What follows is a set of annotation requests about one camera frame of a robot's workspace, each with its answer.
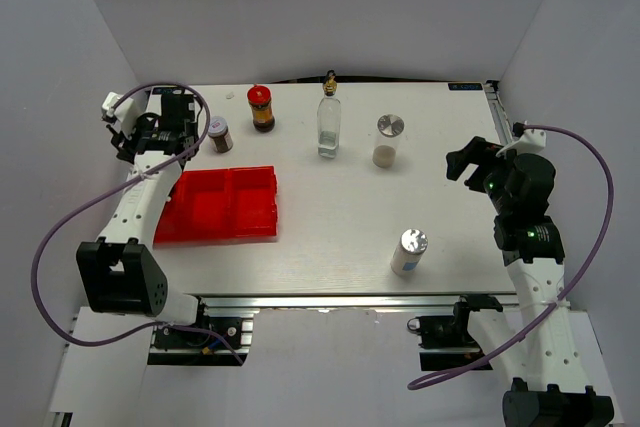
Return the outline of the clear glass oil bottle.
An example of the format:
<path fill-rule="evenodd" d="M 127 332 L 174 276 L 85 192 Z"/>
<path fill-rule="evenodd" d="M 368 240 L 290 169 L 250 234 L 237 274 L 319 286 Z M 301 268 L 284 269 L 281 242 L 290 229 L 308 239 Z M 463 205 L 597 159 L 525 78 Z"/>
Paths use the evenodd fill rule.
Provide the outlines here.
<path fill-rule="evenodd" d="M 334 159 L 339 149 L 341 127 L 341 102 L 337 98 L 337 81 L 334 70 L 326 73 L 323 81 L 323 98 L 317 109 L 318 155 Z"/>

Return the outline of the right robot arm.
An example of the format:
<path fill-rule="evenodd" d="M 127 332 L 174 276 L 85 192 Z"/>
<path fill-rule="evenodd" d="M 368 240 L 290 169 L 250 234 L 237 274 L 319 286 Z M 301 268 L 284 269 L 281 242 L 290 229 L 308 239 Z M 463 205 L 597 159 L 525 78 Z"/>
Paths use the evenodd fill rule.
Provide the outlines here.
<path fill-rule="evenodd" d="M 596 392 L 581 364 L 563 299 L 564 248 L 547 215 L 556 170 L 540 156 L 542 141 L 521 137 L 509 146 L 473 138 L 447 154 L 446 176 L 475 170 L 466 186 L 488 195 L 496 210 L 494 239 L 515 287 L 523 328 L 515 334 L 488 295 L 468 295 L 454 308 L 453 337 L 478 344 L 506 384 L 502 416 L 508 426 L 607 426 L 613 400 Z"/>

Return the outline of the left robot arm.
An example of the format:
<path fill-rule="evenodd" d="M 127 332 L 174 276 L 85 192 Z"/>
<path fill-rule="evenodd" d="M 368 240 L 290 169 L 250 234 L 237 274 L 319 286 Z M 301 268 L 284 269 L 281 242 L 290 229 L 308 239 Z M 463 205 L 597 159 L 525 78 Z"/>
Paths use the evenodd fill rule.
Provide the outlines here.
<path fill-rule="evenodd" d="M 153 241 L 165 204 L 195 154 L 196 102 L 182 88 L 154 87 L 146 107 L 110 94 L 103 104 L 118 159 L 130 164 L 125 188 L 106 227 L 83 242 L 76 261 L 91 309 L 129 314 L 177 325 L 188 345 L 211 334 L 211 321 L 198 313 L 198 299 L 170 286 L 153 256 Z"/>

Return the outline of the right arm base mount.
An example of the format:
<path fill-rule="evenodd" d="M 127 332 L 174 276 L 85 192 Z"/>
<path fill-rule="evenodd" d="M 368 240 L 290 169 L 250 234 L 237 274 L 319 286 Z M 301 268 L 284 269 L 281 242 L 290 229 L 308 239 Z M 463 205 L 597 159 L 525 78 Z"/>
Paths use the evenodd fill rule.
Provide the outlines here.
<path fill-rule="evenodd" d="M 407 330 L 419 337 L 419 360 L 423 372 L 444 371 L 466 366 L 483 351 L 468 333 L 471 312 L 502 312 L 501 303 L 488 294 L 465 294 L 454 304 L 451 314 L 413 317 Z"/>

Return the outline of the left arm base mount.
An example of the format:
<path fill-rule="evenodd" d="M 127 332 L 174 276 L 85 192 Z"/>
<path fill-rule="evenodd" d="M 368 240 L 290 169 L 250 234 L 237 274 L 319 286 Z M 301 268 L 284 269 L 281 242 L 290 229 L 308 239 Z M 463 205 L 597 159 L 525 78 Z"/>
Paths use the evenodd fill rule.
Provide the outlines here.
<path fill-rule="evenodd" d="M 159 327 L 153 331 L 149 366 L 240 367 L 248 356 L 253 313 L 224 313 L 205 308 L 195 331 Z"/>

